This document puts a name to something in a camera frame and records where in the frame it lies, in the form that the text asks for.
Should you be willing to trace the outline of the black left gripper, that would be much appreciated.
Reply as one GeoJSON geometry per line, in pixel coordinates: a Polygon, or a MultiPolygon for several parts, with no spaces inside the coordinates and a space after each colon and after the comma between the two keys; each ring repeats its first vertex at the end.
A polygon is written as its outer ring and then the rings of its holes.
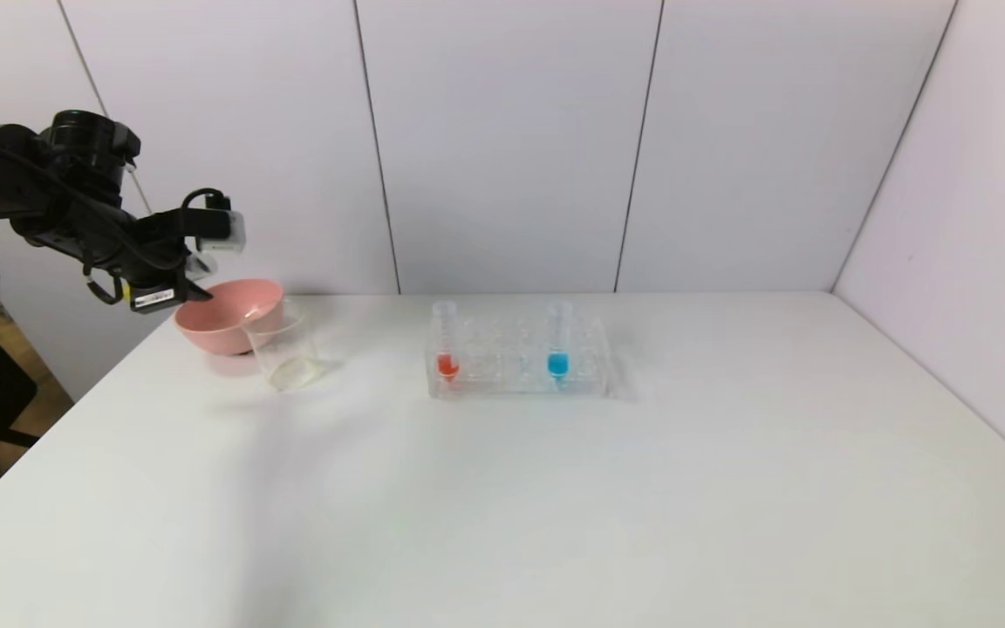
{"type": "Polygon", "coordinates": [[[125,261],[125,301],[135,313],[147,315],[212,298],[210,291],[185,276],[184,257],[163,263],[163,268],[137,259],[125,261]]]}

